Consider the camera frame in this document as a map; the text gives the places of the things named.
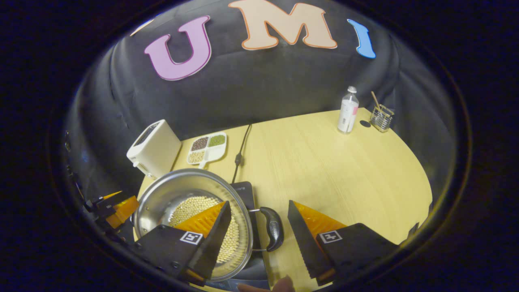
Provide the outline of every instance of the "letter m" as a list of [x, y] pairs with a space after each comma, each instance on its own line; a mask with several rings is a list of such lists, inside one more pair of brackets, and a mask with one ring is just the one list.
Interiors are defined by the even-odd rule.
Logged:
[[290, 14], [265, 0], [240, 0], [229, 7], [238, 8], [243, 15], [247, 38], [241, 46], [247, 50], [272, 48], [279, 40], [268, 33], [267, 24], [291, 45], [294, 45], [303, 29], [303, 43], [311, 47], [334, 49], [337, 42], [332, 39], [324, 19], [324, 10], [319, 7], [296, 3]]

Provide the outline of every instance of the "wooden table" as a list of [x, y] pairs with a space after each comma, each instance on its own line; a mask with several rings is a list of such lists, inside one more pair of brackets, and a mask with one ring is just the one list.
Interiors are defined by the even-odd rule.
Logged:
[[[287, 218], [289, 200], [322, 212], [346, 225], [361, 222], [395, 244], [427, 218], [432, 201], [429, 180], [409, 147], [392, 131], [380, 133], [361, 108], [350, 134], [337, 130], [338, 111], [287, 117], [253, 124], [245, 142], [236, 182], [249, 181], [257, 206], [276, 210], [283, 220], [285, 241], [263, 252], [271, 287], [289, 275], [296, 291], [318, 288], [310, 279]], [[247, 126], [226, 130], [227, 151], [205, 169], [231, 183]], [[182, 141], [173, 170], [189, 167], [186, 156], [197, 138]], [[144, 178], [141, 194], [152, 180]], [[268, 235], [258, 214], [260, 242]], [[207, 291], [222, 291], [203, 287]]]

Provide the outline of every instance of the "electric cord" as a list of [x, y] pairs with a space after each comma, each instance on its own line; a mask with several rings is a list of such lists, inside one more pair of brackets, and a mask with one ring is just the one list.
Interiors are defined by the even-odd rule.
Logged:
[[245, 139], [247, 138], [247, 134], [249, 133], [249, 129], [251, 128], [251, 126], [252, 126], [252, 124], [249, 124], [249, 126], [247, 127], [247, 131], [245, 132], [245, 135], [243, 136], [243, 141], [241, 143], [240, 152], [236, 155], [236, 158], [234, 159], [234, 163], [236, 163], [236, 168], [234, 169], [232, 183], [234, 183], [234, 180], [236, 179], [236, 173], [238, 172], [238, 166], [240, 166], [241, 159], [242, 159], [241, 151], [243, 150], [243, 145], [245, 144]]

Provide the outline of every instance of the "black pot handle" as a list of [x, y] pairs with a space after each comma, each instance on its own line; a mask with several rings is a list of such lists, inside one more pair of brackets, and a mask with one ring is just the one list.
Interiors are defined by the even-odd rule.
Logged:
[[267, 234], [270, 238], [270, 242], [266, 249], [255, 249], [253, 251], [273, 251], [278, 249], [284, 240], [283, 223], [279, 214], [267, 207], [260, 207], [259, 209], [249, 210], [249, 212], [261, 211], [265, 218], [267, 218]]

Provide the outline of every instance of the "plastic water bottle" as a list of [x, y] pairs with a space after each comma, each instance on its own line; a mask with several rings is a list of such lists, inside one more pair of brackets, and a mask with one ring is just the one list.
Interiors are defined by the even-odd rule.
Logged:
[[339, 131], [347, 134], [353, 129], [357, 110], [359, 109], [359, 100], [355, 96], [357, 89], [353, 86], [348, 87], [348, 94], [343, 97], [340, 104], [339, 123], [337, 128]]

